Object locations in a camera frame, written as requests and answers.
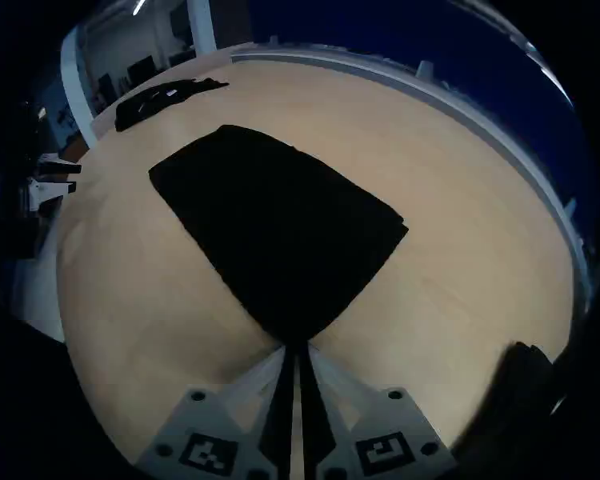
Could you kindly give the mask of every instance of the black cloth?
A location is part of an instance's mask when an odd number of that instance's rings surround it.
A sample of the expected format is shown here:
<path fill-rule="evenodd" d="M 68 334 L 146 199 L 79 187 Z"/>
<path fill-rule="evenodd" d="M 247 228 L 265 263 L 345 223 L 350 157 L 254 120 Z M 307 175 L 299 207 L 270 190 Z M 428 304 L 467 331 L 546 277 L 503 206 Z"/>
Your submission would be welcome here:
<path fill-rule="evenodd" d="M 147 120 L 175 103 L 184 102 L 191 95 L 215 90 L 227 86 L 228 83 L 216 82 L 206 78 L 200 82 L 195 80 L 176 80 L 152 86 L 124 102 L 115 109 L 115 129 L 122 132 L 142 120 Z"/>
<path fill-rule="evenodd" d="M 284 343 L 335 320 L 407 232 L 391 207 L 324 163 L 239 126 L 190 143 L 149 176 L 235 297 Z"/>

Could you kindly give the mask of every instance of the table surface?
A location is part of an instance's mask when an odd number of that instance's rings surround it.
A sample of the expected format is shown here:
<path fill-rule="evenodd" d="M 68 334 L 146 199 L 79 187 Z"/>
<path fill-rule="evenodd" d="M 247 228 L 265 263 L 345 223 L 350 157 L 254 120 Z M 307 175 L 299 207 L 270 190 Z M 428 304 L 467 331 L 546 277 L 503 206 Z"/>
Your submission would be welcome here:
<path fill-rule="evenodd" d="M 241 308 L 147 171 L 235 124 L 321 159 L 410 228 L 314 344 L 376 387 L 404 386 L 450 445 L 505 348 L 566 345 L 572 265 L 532 188 L 434 108 L 314 66 L 241 62 L 191 97 L 82 158 L 58 232 L 58 297 L 85 395 L 135 461 L 189 386 L 217 389 L 275 347 Z"/>

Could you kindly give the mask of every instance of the white pillar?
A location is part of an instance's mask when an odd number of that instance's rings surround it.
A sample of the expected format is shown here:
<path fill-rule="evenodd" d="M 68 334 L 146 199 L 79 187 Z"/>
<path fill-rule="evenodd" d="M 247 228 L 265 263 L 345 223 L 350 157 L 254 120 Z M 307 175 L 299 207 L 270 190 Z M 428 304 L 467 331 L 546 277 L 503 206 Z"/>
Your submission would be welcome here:
<path fill-rule="evenodd" d="M 91 113 L 91 108 L 89 108 L 89 103 L 87 103 L 85 92 L 80 82 L 77 48 L 78 28 L 74 27 L 62 41 L 62 48 L 60 50 L 60 76 L 62 77 L 62 85 L 65 88 L 66 100 L 78 124 L 80 133 L 89 148 L 93 148 L 98 143 L 98 140 L 91 129 L 91 122 L 94 116 Z"/>
<path fill-rule="evenodd" d="M 197 57 L 215 52 L 214 24 L 211 21 L 209 0 L 186 0 L 189 11 L 189 23 L 194 37 L 194 48 Z"/>

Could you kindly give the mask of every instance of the blue wall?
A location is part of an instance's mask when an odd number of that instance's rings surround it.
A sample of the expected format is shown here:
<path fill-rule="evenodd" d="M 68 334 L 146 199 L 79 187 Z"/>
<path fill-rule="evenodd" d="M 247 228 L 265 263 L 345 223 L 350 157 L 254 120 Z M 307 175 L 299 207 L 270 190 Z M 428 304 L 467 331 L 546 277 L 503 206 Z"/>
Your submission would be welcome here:
<path fill-rule="evenodd" d="M 563 204 L 576 197 L 574 222 L 593 234 L 600 193 L 584 132 L 570 104 L 508 37 L 442 0 L 251 0 L 254 40 L 344 46 L 417 67 L 468 95 L 535 155 Z"/>

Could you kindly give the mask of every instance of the wooden table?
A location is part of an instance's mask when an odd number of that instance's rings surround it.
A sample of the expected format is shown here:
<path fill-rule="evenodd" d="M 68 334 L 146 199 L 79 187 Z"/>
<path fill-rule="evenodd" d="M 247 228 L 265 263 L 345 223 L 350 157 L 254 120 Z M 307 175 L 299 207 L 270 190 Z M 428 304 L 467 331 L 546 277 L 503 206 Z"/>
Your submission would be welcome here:
<path fill-rule="evenodd" d="M 456 121 L 369 80 L 253 61 L 83 159 L 64 203 L 58 296 L 84 392 L 134 461 L 190 385 L 231 382 L 275 348 L 240 307 L 147 171 L 235 124 L 320 158 L 410 228 L 314 344 L 363 381 L 407 388 L 450 445 L 507 345 L 551 359 L 566 344 L 572 265 L 554 220 L 516 170 Z"/>

